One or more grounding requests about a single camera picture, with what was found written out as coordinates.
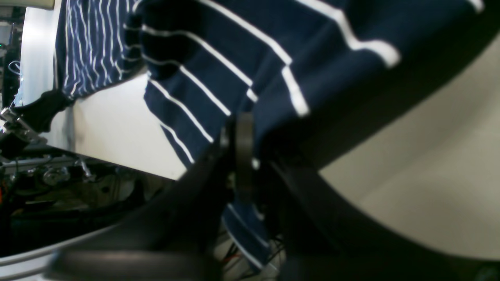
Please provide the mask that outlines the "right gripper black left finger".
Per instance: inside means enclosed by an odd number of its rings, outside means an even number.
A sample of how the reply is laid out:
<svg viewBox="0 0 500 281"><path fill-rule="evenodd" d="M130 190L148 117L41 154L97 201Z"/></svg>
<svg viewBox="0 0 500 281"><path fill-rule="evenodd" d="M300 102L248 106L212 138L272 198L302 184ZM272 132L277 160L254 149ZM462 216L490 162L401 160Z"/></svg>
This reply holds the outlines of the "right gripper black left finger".
<svg viewBox="0 0 500 281"><path fill-rule="evenodd" d="M221 281L220 218L251 203L254 122L244 113L166 193L118 225L56 254L48 281Z"/></svg>

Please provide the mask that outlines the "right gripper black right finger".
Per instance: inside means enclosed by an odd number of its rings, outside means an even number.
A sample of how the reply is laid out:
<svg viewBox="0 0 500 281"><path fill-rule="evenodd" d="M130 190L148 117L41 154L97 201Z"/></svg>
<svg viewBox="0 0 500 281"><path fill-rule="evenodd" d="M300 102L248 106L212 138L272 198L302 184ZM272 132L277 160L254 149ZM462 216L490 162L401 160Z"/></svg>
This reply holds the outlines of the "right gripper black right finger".
<svg viewBox="0 0 500 281"><path fill-rule="evenodd" d="M279 281L498 281L499 261L445 254L383 226L335 191L297 141L262 143L286 261Z"/></svg>

